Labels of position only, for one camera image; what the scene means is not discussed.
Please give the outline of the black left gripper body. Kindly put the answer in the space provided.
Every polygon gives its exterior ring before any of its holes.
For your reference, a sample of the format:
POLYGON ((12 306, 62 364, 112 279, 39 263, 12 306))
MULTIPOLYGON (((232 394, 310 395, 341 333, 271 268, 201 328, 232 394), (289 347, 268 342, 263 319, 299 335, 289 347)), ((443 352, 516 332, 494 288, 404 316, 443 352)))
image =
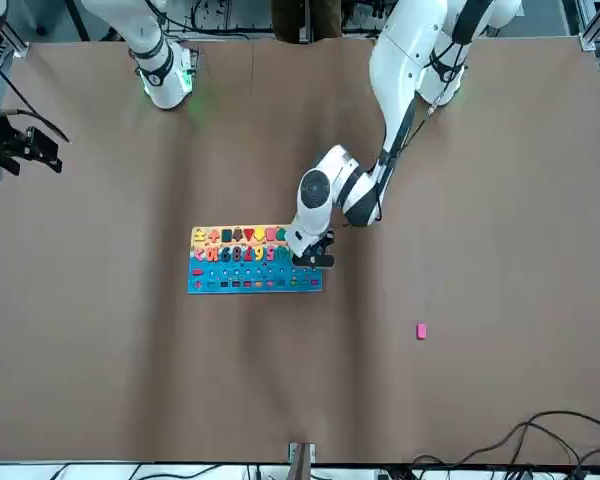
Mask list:
POLYGON ((328 269, 332 268, 335 264, 335 257, 330 254, 307 254, 301 257, 297 255, 292 256, 292 263, 296 267, 306 267, 314 269, 328 269))

